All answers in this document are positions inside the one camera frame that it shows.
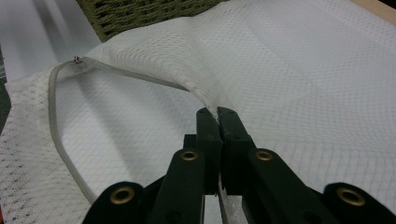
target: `white mesh fabric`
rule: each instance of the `white mesh fabric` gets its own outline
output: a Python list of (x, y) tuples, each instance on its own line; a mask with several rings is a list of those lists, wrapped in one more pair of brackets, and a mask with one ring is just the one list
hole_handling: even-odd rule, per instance
[(236, 110), (308, 186), (347, 182), (396, 212), (395, 46), (394, 25), (348, 1), (232, 1), (87, 57)]
[(0, 139), (6, 223), (79, 223), (90, 207), (52, 142), (52, 69), (7, 84), (12, 108)]
[[(128, 31), (87, 57), (182, 85), (213, 113), (236, 110), (256, 145), (277, 152), (309, 187), (347, 182), (396, 213), (395, 54), (395, 26), (348, 1), (266, 0)], [(0, 140), (7, 223), (76, 223), (89, 208), (50, 138), (49, 72), (8, 85), (13, 108)], [(199, 103), (189, 93), (126, 80), (95, 72), (58, 86), (61, 138), (95, 194), (164, 174), (180, 134), (194, 127)], [(180, 105), (187, 109), (176, 115)], [(168, 119), (157, 127), (156, 116)], [(161, 142), (163, 161), (151, 150)]]
[[(56, 105), (64, 148), (95, 196), (121, 181), (145, 187), (165, 175), (184, 134), (196, 132), (202, 103), (186, 91), (88, 71), (57, 83)], [(206, 197), (205, 220), (221, 222), (218, 198)]]

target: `screw hole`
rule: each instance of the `screw hole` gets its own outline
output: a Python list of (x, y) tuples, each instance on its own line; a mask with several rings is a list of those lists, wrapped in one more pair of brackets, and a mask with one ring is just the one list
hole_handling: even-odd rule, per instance
[(134, 197), (134, 189), (129, 186), (119, 187), (110, 195), (110, 201), (114, 204), (128, 203)]
[(338, 197), (345, 203), (349, 203), (355, 206), (363, 206), (366, 204), (364, 198), (353, 189), (339, 188), (337, 190)]
[(183, 152), (180, 157), (184, 161), (195, 161), (198, 158), (198, 154), (194, 151), (186, 151)]
[(309, 224), (321, 224), (321, 218), (317, 214), (313, 212), (304, 212), (303, 218), (309, 223)]
[(256, 158), (261, 161), (270, 161), (273, 158), (273, 155), (266, 151), (258, 151), (256, 152)]

